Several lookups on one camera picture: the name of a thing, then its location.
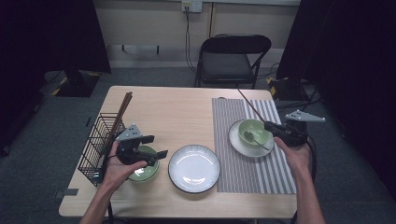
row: carpeted floor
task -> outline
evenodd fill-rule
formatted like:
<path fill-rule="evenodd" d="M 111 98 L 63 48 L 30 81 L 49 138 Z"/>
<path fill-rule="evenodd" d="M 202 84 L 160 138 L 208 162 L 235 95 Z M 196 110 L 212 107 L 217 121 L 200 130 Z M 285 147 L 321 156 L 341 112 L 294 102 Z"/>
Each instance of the carpeted floor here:
<path fill-rule="evenodd" d="M 56 75 L 48 73 L 46 79 Z M 59 215 L 62 199 L 55 195 L 67 189 L 91 129 L 87 120 L 97 116 L 108 89 L 114 85 L 192 87 L 194 74 L 189 68 L 115 68 L 112 75 L 99 79 L 90 98 L 52 96 L 62 78 L 60 74 L 42 88 L 40 108 L 11 144 L 10 155 L 0 159 L 0 223 L 78 223 L 78 218 Z M 260 79 L 256 89 L 267 88 Z M 279 106 L 290 103 L 295 102 L 276 101 Z M 283 118 L 297 108 L 302 106 L 279 108 L 279 115 Z M 366 160 L 342 137 L 336 117 L 321 102 L 309 105 L 306 111 L 327 119 L 309 123 L 308 131 L 318 148 L 316 188 L 328 223 L 395 223 L 395 202 Z"/>

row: black folding chair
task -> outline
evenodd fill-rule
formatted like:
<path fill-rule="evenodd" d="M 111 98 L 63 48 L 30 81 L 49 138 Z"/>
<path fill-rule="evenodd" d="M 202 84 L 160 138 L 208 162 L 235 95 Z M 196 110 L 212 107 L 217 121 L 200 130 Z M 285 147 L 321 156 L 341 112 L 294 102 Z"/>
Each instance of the black folding chair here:
<path fill-rule="evenodd" d="M 271 48 L 264 35 L 216 35 L 201 46 L 194 87 L 206 84 L 256 86 L 262 57 Z M 251 64 L 248 55 L 259 55 Z"/>

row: white plate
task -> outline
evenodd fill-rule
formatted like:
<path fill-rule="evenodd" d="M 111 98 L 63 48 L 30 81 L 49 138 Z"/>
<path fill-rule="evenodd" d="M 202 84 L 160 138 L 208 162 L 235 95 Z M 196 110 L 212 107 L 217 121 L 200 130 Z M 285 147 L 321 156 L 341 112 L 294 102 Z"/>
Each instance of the white plate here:
<path fill-rule="evenodd" d="M 245 155 L 248 157 L 259 158 L 259 157 L 268 155 L 274 148 L 274 144 L 275 144 L 274 137 L 273 137 L 272 133 L 270 133 L 268 141 L 264 144 L 265 147 L 270 148 L 271 150 L 267 150 L 260 146 L 252 146 L 248 143 L 245 143 L 239 137 L 239 124 L 241 122 L 242 122 L 242 120 L 235 122 L 231 126 L 230 131 L 228 132 L 228 136 L 229 136 L 231 145 L 233 145 L 233 148 L 235 148 L 242 155 Z"/>
<path fill-rule="evenodd" d="M 188 193 L 209 190 L 216 184 L 219 175 L 219 159 L 207 147 L 182 147 L 169 161 L 169 177 L 176 187 Z"/>

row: bowl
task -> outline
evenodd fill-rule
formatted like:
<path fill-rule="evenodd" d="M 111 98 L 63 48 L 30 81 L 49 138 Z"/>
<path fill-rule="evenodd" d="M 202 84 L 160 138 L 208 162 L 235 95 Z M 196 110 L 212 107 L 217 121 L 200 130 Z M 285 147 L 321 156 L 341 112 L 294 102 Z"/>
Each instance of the bowl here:
<path fill-rule="evenodd" d="M 239 138 L 252 146 L 257 146 L 257 143 L 264 145 L 270 137 L 270 133 L 264 129 L 264 124 L 257 119 L 243 120 L 239 124 L 238 132 Z"/>
<path fill-rule="evenodd" d="M 147 153 L 157 153 L 154 148 L 148 146 L 139 146 L 139 151 Z M 158 173 L 160 167 L 160 161 L 156 161 L 153 166 L 147 166 L 146 168 L 140 168 L 135 170 L 133 174 L 129 176 L 129 179 L 135 183 L 144 183 L 153 179 Z"/>

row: black wire basket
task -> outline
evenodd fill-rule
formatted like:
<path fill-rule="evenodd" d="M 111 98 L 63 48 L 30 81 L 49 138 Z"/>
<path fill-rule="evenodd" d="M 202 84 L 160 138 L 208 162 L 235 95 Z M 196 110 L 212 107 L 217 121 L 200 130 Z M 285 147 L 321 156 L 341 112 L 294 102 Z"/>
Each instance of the black wire basket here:
<path fill-rule="evenodd" d="M 82 152 L 78 169 L 95 185 L 102 183 L 101 166 L 103 158 L 110 150 L 111 144 L 106 146 L 108 135 L 113 128 L 117 113 L 101 113 L 92 126 L 90 136 Z M 116 133 L 125 130 L 121 121 Z"/>

